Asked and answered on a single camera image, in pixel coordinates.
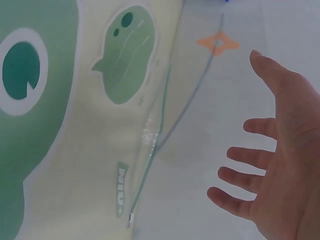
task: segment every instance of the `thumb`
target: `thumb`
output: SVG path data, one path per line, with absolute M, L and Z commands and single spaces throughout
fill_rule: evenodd
M 289 71 L 256 50 L 251 52 L 250 62 L 254 72 L 265 82 L 275 97 L 297 83 L 300 85 L 308 84 L 304 78 L 297 79 L 297 77 L 293 77 L 297 73 Z
M 287 147 L 320 130 L 320 96 L 302 75 L 253 50 L 250 62 L 276 100 L 276 124 Z

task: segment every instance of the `green label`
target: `green label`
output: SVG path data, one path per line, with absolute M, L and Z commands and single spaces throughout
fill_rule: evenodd
M 121 218 L 125 209 L 125 181 L 129 165 L 118 162 L 116 184 L 116 217 Z

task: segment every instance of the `orange sticker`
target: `orange sticker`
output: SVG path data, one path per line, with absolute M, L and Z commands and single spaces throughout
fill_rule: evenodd
M 215 46 L 215 41 L 217 40 L 221 40 L 223 44 L 221 46 Z M 227 35 L 223 31 L 220 31 L 215 35 L 199 39 L 198 41 L 196 41 L 196 43 L 210 49 L 212 54 L 214 54 L 214 56 L 216 57 L 220 56 L 225 50 L 240 48 L 240 44 L 227 37 Z

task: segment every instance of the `human hand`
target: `human hand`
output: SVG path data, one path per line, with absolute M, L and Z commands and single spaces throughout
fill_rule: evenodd
M 220 208 L 251 220 L 268 240 L 320 239 L 320 95 L 300 74 L 252 51 L 253 70 L 275 96 L 276 117 L 247 120 L 243 128 L 277 141 L 275 152 L 231 147 L 227 156 L 266 170 L 265 176 L 221 167 L 223 181 L 255 193 L 253 201 L 211 187 Z

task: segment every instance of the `white wall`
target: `white wall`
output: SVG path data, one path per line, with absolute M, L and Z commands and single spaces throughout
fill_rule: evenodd
M 230 0 L 228 4 L 245 10 L 251 7 L 253 0 Z M 262 10 L 266 54 L 305 75 L 320 91 L 320 1 L 262 0 Z M 246 25 L 243 25 L 244 35 L 246 31 Z M 245 54 L 243 61 L 249 64 Z M 212 102 L 208 104 L 207 98 L 197 97 L 189 110 L 195 114 L 186 114 L 155 160 L 141 196 L 134 240 L 264 239 L 254 224 L 220 210 L 206 197 L 208 187 L 218 186 L 236 197 L 252 199 L 253 195 L 217 178 L 217 170 L 222 165 L 258 173 L 248 166 L 231 162 L 225 151 L 231 145 L 250 148 L 267 145 L 269 149 L 275 145 L 269 139 L 242 131 L 245 119 L 274 114 L 274 100 L 267 87 L 258 83 L 260 80 L 255 76 L 250 79 L 257 82 L 252 81 L 252 85 L 246 86 L 251 88 L 247 95 L 243 94 L 245 86 L 241 84 L 233 87 L 225 81 L 204 83 L 201 93 L 204 96 L 212 91 Z M 251 83 L 245 79 L 239 81 Z M 211 121 L 216 124 L 209 127 L 207 122 L 196 116 L 206 114 L 214 114 Z M 194 126 L 193 129 L 186 131 L 190 126 Z M 209 144 L 199 145 L 204 140 Z

